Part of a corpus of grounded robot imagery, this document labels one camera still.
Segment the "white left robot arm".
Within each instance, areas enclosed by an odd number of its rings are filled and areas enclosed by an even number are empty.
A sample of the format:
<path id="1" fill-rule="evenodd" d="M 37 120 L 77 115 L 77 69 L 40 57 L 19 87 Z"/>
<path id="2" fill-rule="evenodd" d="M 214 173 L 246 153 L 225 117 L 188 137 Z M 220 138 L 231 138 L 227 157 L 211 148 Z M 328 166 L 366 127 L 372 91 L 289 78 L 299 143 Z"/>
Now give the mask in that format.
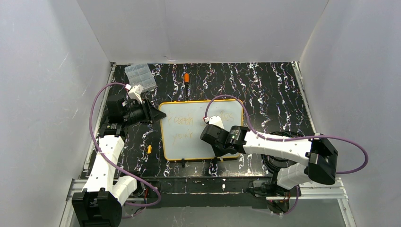
<path id="1" fill-rule="evenodd" d="M 72 196 L 72 206 L 81 227 L 119 226 L 123 205 L 138 188 L 138 180 L 132 176 L 114 179 L 115 167 L 125 146 L 125 128 L 166 117 L 148 99 L 130 102 L 121 95 L 114 95 L 106 102 L 106 107 L 99 137 L 94 142 L 97 154 L 92 170 L 82 191 Z"/>

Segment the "yellow framed whiteboard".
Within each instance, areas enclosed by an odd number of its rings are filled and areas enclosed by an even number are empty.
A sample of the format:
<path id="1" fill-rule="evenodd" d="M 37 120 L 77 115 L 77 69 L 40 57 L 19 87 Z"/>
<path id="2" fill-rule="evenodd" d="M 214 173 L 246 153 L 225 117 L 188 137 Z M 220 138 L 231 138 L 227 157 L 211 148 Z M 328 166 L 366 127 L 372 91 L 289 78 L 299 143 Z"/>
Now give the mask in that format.
<path id="1" fill-rule="evenodd" d="M 164 102 L 159 110 L 166 114 L 160 121 L 164 157 L 169 161 L 213 159 L 210 144 L 200 139 L 206 127 L 203 118 L 219 116 L 225 130 L 243 125 L 243 108 L 234 99 L 215 100 L 207 108 L 209 100 Z"/>

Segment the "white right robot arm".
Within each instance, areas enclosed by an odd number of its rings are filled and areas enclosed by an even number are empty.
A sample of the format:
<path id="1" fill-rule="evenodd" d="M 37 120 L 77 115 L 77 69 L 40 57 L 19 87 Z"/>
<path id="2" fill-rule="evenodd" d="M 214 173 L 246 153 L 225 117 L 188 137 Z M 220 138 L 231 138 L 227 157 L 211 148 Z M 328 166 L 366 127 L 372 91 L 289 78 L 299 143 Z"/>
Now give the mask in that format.
<path id="1" fill-rule="evenodd" d="M 229 131 L 207 125 L 200 139 L 211 145 L 216 157 L 226 154 L 260 154 L 294 161 L 280 169 L 274 184 L 285 190 L 306 182 L 333 185 L 336 182 L 338 152 L 326 138 L 289 138 L 272 134 L 254 133 L 243 126 Z"/>

